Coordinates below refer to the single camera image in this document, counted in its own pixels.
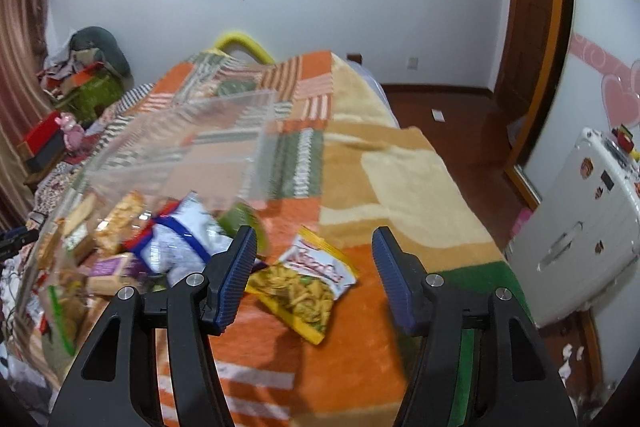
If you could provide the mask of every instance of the yellow foam tube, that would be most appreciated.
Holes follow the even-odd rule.
[[[270,54],[268,54],[264,48],[254,41],[249,35],[242,32],[227,32],[221,35],[211,47],[212,50],[219,50],[224,52],[226,47],[230,44],[239,44],[243,48],[247,49],[260,63],[262,64],[275,64]]]

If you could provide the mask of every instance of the silver screw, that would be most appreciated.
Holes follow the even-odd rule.
[[[511,290],[507,288],[498,288],[495,291],[495,296],[501,301],[509,301],[511,300],[511,297],[513,296],[513,294],[511,293]]]
[[[187,284],[189,286],[200,286],[204,281],[204,275],[202,273],[192,273],[187,276]]]
[[[430,273],[426,279],[427,279],[427,284],[434,288],[437,288],[444,284],[444,279],[442,278],[442,275],[440,275],[439,273]]]
[[[126,301],[127,299],[132,298],[133,293],[134,291],[131,286],[124,286],[124,288],[120,288],[118,290],[118,299]]]

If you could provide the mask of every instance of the yellow snack bag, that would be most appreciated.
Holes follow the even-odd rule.
[[[246,292],[317,345],[326,334],[334,301],[355,284],[357,275],[342,252],[303,227],[276,264],[249,277]]]

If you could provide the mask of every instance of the door frame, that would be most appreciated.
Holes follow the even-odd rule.
[[[494,99],[504,79],[506,57],[511,51],[515,3],[516,0],[510,0],[504,51],[500,61],[500,69],[498,70],[498,79],[495,84]],[[504,167],[505,174],[532,210],[540,204],[540,196],[529,183],[520,166],[529,159],[551,109],[551,104],[560,82],[562,68],[564,67],[564,60],[569,49],[573,18],[574,0],[551,1],[550,23],[546,37],[545,52],[533,99],[527,111],[524,124],[518,134],[518,139],[511,149]]]

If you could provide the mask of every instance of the pink plush toy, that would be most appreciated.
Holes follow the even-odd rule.
[[[66,150],[73,152],[80,149],[82,138],[84,137],[84,129],[76,122],[76,117],[69,112],[63,112],[60,114],[60,118],[56,118],[55,122],[65,134]]]

